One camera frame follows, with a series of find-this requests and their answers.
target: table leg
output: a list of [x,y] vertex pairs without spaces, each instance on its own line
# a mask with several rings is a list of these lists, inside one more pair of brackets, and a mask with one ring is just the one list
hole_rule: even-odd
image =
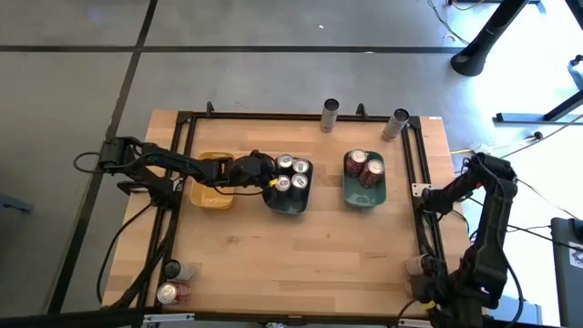
[[[571,111],[583,105],[583,90],[580,90],[569,99],[563,101],[546,114],[525,114],[525,113],[497,113],[494,118],[495,123],[510,124],[567,124],[578,115],[567,115]],[[583,122],[571,123],[573,125],[583,125]]]
[[452,57],[452,68],[459,74],[475,77],[482,73],[486,57],[498,38],[510,26],[529,0],[504,0],[476,38]]

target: cable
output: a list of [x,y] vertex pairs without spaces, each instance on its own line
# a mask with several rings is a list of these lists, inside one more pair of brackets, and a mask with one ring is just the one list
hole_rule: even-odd
[[573,213],[569,212],[568,210],[565,210],[565,209],[563,209],[562,207],[560,207],[560,206],[556,205],[555,203],[553,203],[552,201],[548,200],[548,199],[547,199],[545,196],[541,195],[541,194],[540,194],[540,191],[538,191],[538,190],[537,190],[535,187],[533,187],[533,186],[529,185],[528,183],[524,182],[524,181],[523,181],[523,180],[521,180],[521,179],[517,179],[517,180],[518,180],[518,182],[520,182],[520,183],[524,184],[525,186],[527,186],[527,187],[529,187],[531,190],[533,190],[533,191],[534,191],[534,192],[535,192],[535,193],[538,195],[538,197],[540,197],[540,198],[541,198],[541,199],[543,199],[543,200],[546,200],[546,201],[547,201],[547,203],[549,203],[549,204],[553,205],[554,207],[556,207],[556,208],[557,208],[557,209],[559,209],[559,210],[562,210],[562,211],[564,211],[566,214],[570,215],[571,217],[573,217],[573,218],[575,218],[575,219],[578,219],[578,218],[577,218],[575,215],[573,215]]
[[219,194],[225,195],[225,196],[257,196],[257,195],[261,195],[263,193],[263,190],[258,191],[258,192],[252,192],[252,193],[242,193],[242,192],[225,193],[225,192],[218,190],[217,187],[215,187],[215,186],[213,186],[212,188],[215,189],[215,191],[217,191]]
[[478,205],[480,205],[480,206],[484,206],[484,204],[482,204],[481,202],[479,202],[479,201],[477,201],[477,200],[474,200],[474,199],[473,199],[473,198],[471,198],[471,197],[468,197],[468,198],[466,198],[466,199],[467,199],[467,200],[471,200],[471,201],[473,201],[474,203],[476,203],[476,204],[478,204]]
[[95,155],[95,156],[101,156],[101,154],[99,154],[99,153],[98,153],[98,152],[96,152],[96,151],[86,151],[86,152],[80,153],[79,155],[77,155],[77,156],[75,157],[75,159],[73,159],[73,167],[74,167],[76,170],[78,170],[78,171],[81,171],[81,172],[83,172],[83,173],[91,173],[91,174],[98,174],[98,173],[103,173],[103,172],[101,172],[101,171],[98,171],[98,170],[92,170],[92,169],[83,169],[83,168],[81,168],[81,167],[79,167],[79,166],[77,165],[77,161],[78,161],[79,159],[81,159],[82,157],[85,157],[85,156],[87,156],[87,155]]
[[109,248],[107,249],[107,253],[106,253],[106,258],[103,259],[103,263],[101,264],[101,269],[99,269],[99,275],[97,276],[97,286],[96,287],[97,287],[97,299],[99,300],[99,303],[103,302],[103,299],[101,298],[101,279],[103,278],[103,271],[106,269],[107,259],[109,259],[109,254],[111,253],[111,250],[113,249],[113,245],[116,243],[116,240],[118,239],[121,232],[125,228],[127,228],[131,224],[131,222],[136,220],[140,215],[144,214],[144,212],[146,210],[148,210],[152,205],[153,205],[153,203],[150,202],[150,204],[146,205],[146,207],[141,209],[138,213],[136,213],[133,217],[131,217],[128,221],[126,221],[126,223],[124,223],[124,225],[122,225],[121,228],[119,228],[118,232],[116,233],[116,235],[113,237],[113,240],[109,244]]
[[[506,191],[504,190],[504,186],[502,186],[502,182],[500,182],[500,179],[498,178],[498,176],[494,173],[492,173],[492,171],[487,168],[484,163],[482,163],[482,161],[480,160],[480,158],[477,158],[477,163],[482,167],[482,169],[484,169],[484,171],[490,176],[492,177],[495,181],[496,181],[496,187],[495,190],[497,188],[500,188],[500,191],[502,192],[502,199],[505,200],[506,199]],[[501,212],[504,212],[506,203],[504,201],[502,201],[501,204]],[[500,240],[500,223],[501,221],[498,222],[498,226],[497,228],[497,232],[496,232],[496,244],[498,245],[498,249],[500,250],[500,254],[502,255],[502,259],[504,260],[505,265],[508,267],[508,270],[510,271],[510,275],[512,275],[512,279],[514,280],[515,285],[517,286],[517,291],[518,291],[518,310],[517,313],[515,314],[514,318],[512,318],[512,321],[510,321],[510,323],[508,323],[508,325],[506,326],[506,328],[510,328],[512,327],[520,318],[520,316],[522,315],[522,311],[524,308],[524,297],[523,297],[523,293],[522,293],[522,287],[520,286],[520,282],[518,281],[518,277],[517,274],[514,272],[514,269],[512,269],[512,265],[510,265],[510,261],[508,260],[506,254],[504,253],[504,247],[502,246],[502,241]]]
[[470,223],[467,221],[467,219],[465,218],[464,214],[460,213],[457,210],[452,210],[453,213],[459,215],[460,218],[462,218],[462,220],[464,220],[465,222],[465,230],[468,235],[470,234]]
[[535,145],[539,144],[541,141],[543,141],[543,140],[547,140],[548,138],[550,138],[550,137],[554,136],[555,134],[557,134],[557,133],[558,133],[560,130],[562,130],[563,128],[566,128],[566,127],[568,127],[568,126],[572,125],[573,123],[575,123],[575,122],[576,122],[577,120],[579,120],[580,118],[583,118],[583,114],[581,114],[581,115],[577,116],[575,119],[573,119],[572,121],[568,122],[568,123],[567,123],[567,124],[565,124],[564,126],[562,126],[562,127],[558,128],[558,129],[557,129],[557,130],[555,130],[553,133],[551,133],[551,134],[549,134],[548,136],[546,136],[546,137],[542,138],[541,140],[539,140],[539,141],[537,141],[537,142],[530,143],[530,144],[528,144],[528,145],[524,146],[523,148],[520,148],[520,149],[517,149],[517,150],[515,150],[515,151],[512,151],[512,152],[510,152],[510,153],[507,153],[506,155],[504,155],[504,156],[502,156],[502,157],[500,157],[500,158],[501,158],[501,159],[505,159],[505,158],[507,158],[507,157],[508,157],[508,156],[510,156],[510,155],[514,155],[514,154],[518,153],[518,151],[522,151],[522,150],[524,150],[524,149],[527,149],[527,148],[529,148],[529,147],[535,146]]
[[541,235],[541,234],[538,234],[538,233],[536,233],[536,232],[533,232],[533,231],[530,231],[530,230],[527,230],[527,229],[524,229],[524,228],[516,227],[516,226],[510,225],[510,224],[508,224],[508,227],[510,227],[510,228],[514,228],[514,229],[516,229],[516,230],[520,230],[520,231],[528,232],[528,233],[530,233],[530,234],[532,234],[532,235],[535,235],[535,236],[537,236],[537,237],[539,237],[539,238],[542,238],[542,239],[544,239],[544,240],[550,241],[550,242],[552,242],[552,243],[554,243],[554,244],[556,244],[556,245],[559,245],[559,246],[567,247],[567,248],[569,248],[569,249],[571,249],[571,250],[575,250],[575,251],[583,251],[583,249],[581,249],[580,247],[574,247],[574,246],[568,245],[568,244],[566,244],[566,243],[564,243],[564,242],[560,242],[560,241],[553,241],[553,240],[552,240],[552,239],[550,239],[549,237],[543,236],[543,235]]
[[457,10],[460,10],[460,11],[466,11],[466,10],[470,10],[470,9],[474,8],[474,7],[475,7],[475,6],[477,6],[477,5],[481,5],[481,4],[483,4],[484,2],[485,2],[485,0],[480,0],[480,1],[476,2],[475,4],[473,4],[473,5],[470,5],[469,7],[466,7],[466,8],[463,8],[463,7],[457,6],[457,5],[455,4],[455,1],[452,1],[452,3],[451,3],[451,4],[452,4],[452,6],[454,6],[454,7],[455,7]]
[[451,28],[451,26],[449,24],[447,24],[447,22],[441,17],[441,15],[439,15],[439,11],[437,11],[437,7],[435,7],[433,0],[427,0],[427,4],[431,7],[431,9],[434,10],[435,16],[441,22],[441,24],[443,24],[445,26],[445,28],[447,28],[449,33],[451,33],[452,35],[457,37],[464,45],[470,44],[469,42],[465,41],[461,36],[459,36],[456,32],[454,32],[454,30]]
[[533,229],[543,229],[543,228],[550,228],[549,225],[546,226],[536,226],[536,227],[530,227],[530,228],[515,228],[514,230],[510,231],[510,230],[506,230],[506,232],[516,232],[516,231],[530,231]]
[[396,328],[399,328],[399,326],[401,325],[401,318],[403,317],[403,314],[405,311],[407,311],[407,309],[413,305],[414,302],[417,302],[416,300],[411,300],[409,302],[407,302],[407,304],[404,305],[403,309],[401,309],[401,311],[399,311],[399,314],[397,314],[397,325],[395,326]]

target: dark green bowl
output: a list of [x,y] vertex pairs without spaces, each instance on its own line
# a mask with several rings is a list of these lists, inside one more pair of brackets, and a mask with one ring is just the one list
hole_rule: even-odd
[[[367,151],[368,159],[379,159],[384,165],[384,159],[381,154],[374,151]],[[351,178],[346,175],[346,160],[348,159],[347,152],[343,159],[343,196],[346,205],[360,209],[370,209],[377,205],[381,205],[386,200],[386,182],[385,174],[369,189],[364,188],[358,183],[358,178]]]

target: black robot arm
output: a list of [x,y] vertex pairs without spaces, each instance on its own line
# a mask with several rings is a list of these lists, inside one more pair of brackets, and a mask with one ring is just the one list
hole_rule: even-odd
[[173,181],[159,177],[148,166],[186,174],[208,187],[257,186],[267,190],[277,176],[274,159],[258,150],[235,160],[192,159],[132,137],[107,140],[98,162],[104,172],[132,179],[118,183],[127,194],[145,188],[158,206],[168,207],[174,200]]
[[482,307],[495,309],[506,285],[507,262],[502,245],[512,199],[517,194],[517,175],[510,163],[483,153],[474,155],[467,171],[441,190],[424,189],[420,210],[448,213],[455,201],[484,187],[486,200],[470,246],[454,272],[440,272],[426,279],[413,279],[414,296],[421,302],[440,305],[440,326],[482,327]]

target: aluminum can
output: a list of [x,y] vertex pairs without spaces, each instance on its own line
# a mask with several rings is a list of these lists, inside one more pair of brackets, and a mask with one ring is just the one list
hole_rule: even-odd
[[164,305],[186,302],[189,295],[189,286],[184,282],[164,282],[156,293],[158,301]]
[[291,198],[301,200],[303,191],[308,187],[308,177],[304,174],[296,173],[291,177]]
[[362,149],[354,149],[348,153],[348,158],[344,166],[346,167],[346,175],[351,178],[357,178],[363,171],[364,164],[368,154]]
[[181,261],[170,260],[164,264],[162,274],[169,281],[187,282],[192,279],[194,271]]
[[426,265],[425,263],[427,261],[428,256],[429,256],[428,254],[423,254],[408,259],[407,261],[404,262],[404,272],[408,276],[425,274],[424,267]]
[[384,126],[382,135],[383,140],[390,141],[396,138],[399,133],[401,133],[401,129],[403,129],[404,125],[407,124],[408,120],[409,113],[402,108],[397,109]]
[[275,184],[275,189],[279,192],[285,192],[290,189],[292,185],[290,178],[288,176],[280,175],[277,178],[277,183]]
[[336,117],[338,117],[338,107],[340,104],[336,99],[327,99],[324,101],[324,108],[322,110],[322,118],[320,119],[320,130],[322,132],[332,132],[336,125]]
[[310,168],[310,165],[306,160],[296,159],[293,162],[293,171],[296,173],[305,173]]
[[364,166],[361,175],[358,177],[358,182],[364,188],[371,188],[383,176],[383,172],[384,165],[382,161],[371,159]]
[[277,167],[280,169],[280,173],[291,173],[292,164],[293,157],[288,154],[281,154],[277,158]]

